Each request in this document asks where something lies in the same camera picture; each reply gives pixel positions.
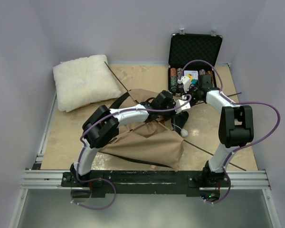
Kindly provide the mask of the tan fabric pet tent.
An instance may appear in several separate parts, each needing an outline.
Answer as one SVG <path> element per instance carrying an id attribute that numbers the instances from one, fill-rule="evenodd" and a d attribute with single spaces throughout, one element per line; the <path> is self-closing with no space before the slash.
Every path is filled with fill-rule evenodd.
<path id="1" fill-rule="evenodd" d="M 157 121 L 119 127 L 119 134 L 99 150 L 130 162 L 162 166 L 178 171 L 183 155 L 183 138 Z"/>

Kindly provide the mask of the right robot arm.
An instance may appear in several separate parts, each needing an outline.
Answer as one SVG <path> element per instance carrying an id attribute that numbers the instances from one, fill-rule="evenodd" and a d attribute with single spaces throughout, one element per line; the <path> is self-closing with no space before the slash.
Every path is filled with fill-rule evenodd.
<path id="1" fill-rule="evenodd" d="M 213 157 L 206 162 L 194 181 L 201 186 L 214 186 L 226 177 L 226 167 L 235 150 L 254 139 L 253 111 L 249 105 L 238 105 L 214 87 L 210 75 L 199 75 L 197 89 L 192 93 L 194 101 L 204 101 L 220 113 L 218 138 L 220 144 Z"/>

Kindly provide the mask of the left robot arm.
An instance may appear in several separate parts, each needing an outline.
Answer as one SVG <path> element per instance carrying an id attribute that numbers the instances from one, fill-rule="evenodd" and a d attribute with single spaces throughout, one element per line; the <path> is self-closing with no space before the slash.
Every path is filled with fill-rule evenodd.
<path id="1" fill-rule="evenodd" d="M 77 186 L 88 183 L 96 154 L 118 135 L 121 126 L 149 122 L 159 116 L 173 117 L 184 104 L 186 100 L 176 100 L 170 92 L 163 90 L 155 98 L 148 98 L 132 107 L 98 107 L 83 124 L 83 134 L 80 137 L 83 147 L 77 161 L 70 168 L 72 181 Z"/>

